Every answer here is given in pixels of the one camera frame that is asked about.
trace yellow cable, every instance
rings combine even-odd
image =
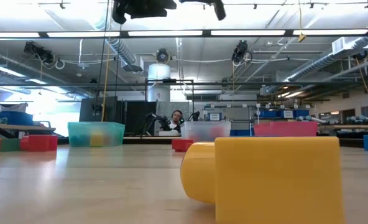
[[[361,68],[359,69],[359,72],[361,73],[362,82],[364,83],[366,92],[368,92],[368,86],[366,85],[366,82],[365,82],[365,79],[364,79],[364,75],[362,73],[362,69]]]
[[[302,18],[302,14],[301,14],[301,5],[300,5],[300,0],[298,0],[298,9],[300,11],[300,32],[303,30],[303,23],[301,21]]]
[[[107,82],[108,82],[108,68],[109,68],[109,51],[111,48],[108,46],[108,53],[107,53],[107,66],[105,69],[105,81],[104,81],[104,94],[103,94],[103,113],[101,115],[101,122],[104,122],[104,114],[105,114],[105,98],[106,98],[106,91],[107,91]]]

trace pink plastic bin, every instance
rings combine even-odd
[[[278,121],[254,126],[255,136],[316,136],[318,123],[314,121]]]

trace green block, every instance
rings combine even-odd
[[[2,139],[0,151],[1,152],[20,151],[20,139]]]

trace teal plastic bin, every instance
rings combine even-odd
[[[123,143],[124,124],[115,122],[69,122],[71,147],[113,147]]]

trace table surface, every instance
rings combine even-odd
[[[0,124],[0,128],[17,131],[55,131],[55,128],[48,128],[43,126],[25,126],[25,125],[10,125],[10,124]]]
[[[170,145],[0,152],[0,223],[215,223],[214,205],[184,193],[183,155]],[[368,224],[368,152],[342,147],[341,170],[346,224]]]

